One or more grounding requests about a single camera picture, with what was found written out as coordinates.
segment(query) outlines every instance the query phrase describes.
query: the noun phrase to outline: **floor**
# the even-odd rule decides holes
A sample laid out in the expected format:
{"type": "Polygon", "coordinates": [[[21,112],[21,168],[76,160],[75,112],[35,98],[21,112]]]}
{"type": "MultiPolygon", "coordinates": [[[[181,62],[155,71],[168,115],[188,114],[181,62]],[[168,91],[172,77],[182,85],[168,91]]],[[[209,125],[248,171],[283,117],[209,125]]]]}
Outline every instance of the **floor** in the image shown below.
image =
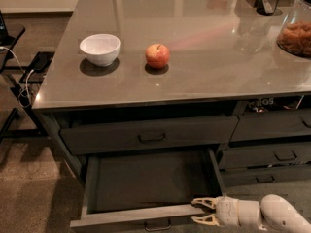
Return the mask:
{"type": "MultiPolygon", "coordinates": [[[[22,65],[37,51],[56,50],[69,17],[7,17],[7,23],[21,23],[26,32],[15,47],[22,65]]],[[[0,126],[12,107],[21,118],[12,128],[33,128],[31,120],[0,76],[0,126]]],[[[289,200],[311,221],[311,181],[231,187],[228,195],[260,200],[266,194],[279,194],[289,200]]],[[[79,219],[83,189],[68,169],[61,153],[47,138],[6,139],[0,145],[0,233],[71,232],[70,221],[79,219]]],[[[131,233],[143,233],[144,229],[131,233]]],[[[253,229],[187,225],[165,231],[182,232],[258,232],[253,229]]]]}

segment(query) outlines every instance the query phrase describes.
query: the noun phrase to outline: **food in jar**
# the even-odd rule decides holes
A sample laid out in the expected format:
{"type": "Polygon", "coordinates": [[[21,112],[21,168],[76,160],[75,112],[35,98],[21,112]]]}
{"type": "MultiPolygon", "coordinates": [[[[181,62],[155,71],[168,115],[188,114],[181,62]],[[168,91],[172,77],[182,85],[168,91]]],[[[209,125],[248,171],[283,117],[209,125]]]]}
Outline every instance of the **food in jar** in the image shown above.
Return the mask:
{"type": "Polygon", "coordinates": [[[288,24],[279,34],[277,43],[287,52],[311,57],[311,22],[288,24]]]}

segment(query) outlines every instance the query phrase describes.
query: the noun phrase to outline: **open drawer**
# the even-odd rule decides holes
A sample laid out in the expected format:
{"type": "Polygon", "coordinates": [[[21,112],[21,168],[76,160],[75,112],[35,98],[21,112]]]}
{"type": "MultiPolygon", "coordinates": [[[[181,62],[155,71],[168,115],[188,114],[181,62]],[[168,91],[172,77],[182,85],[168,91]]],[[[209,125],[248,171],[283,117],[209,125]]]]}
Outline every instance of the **open drawer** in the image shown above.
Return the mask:
{"type": "Polygon", "coordinates": [[[193,198],[223,194],[215,156],[206,147],[94,156],[81,220],[72,221],[71,228],[92,233],[168,229],[204,214],[191,205],[193,198]]]}

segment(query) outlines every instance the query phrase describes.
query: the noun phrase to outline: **red apple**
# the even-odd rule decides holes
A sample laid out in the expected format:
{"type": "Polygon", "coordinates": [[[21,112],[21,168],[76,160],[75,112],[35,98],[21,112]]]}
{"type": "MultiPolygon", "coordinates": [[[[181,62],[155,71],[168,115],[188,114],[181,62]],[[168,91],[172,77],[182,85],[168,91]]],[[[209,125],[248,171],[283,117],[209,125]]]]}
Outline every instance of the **red apple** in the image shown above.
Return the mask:
{"type": "Polygon", "coordinates": [[[148,65],[157,69],[163,68],[168,63],[169,55],[169,49],[163,44],[152,44],[145,52],[148,65]]]}

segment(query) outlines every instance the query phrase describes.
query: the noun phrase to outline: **stainless steel countertop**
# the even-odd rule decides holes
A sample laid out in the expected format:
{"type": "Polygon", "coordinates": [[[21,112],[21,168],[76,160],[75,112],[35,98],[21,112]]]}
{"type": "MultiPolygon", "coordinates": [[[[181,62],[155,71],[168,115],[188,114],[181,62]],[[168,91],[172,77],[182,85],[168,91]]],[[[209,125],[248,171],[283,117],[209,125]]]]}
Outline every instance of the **stainless steel countertop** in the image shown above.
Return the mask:
{"type": "Polygon", "coordinates": [[[244,0],[79,0],[33,109],[165,104],[311,92],[311,61],[276,45],[289,8],[262,16],[244,0]],[[94,67],[79,50],[91,34],[121,39],[116,65],[94,67]],[[145,49],[170,48],[166,72],[145,49]]]}

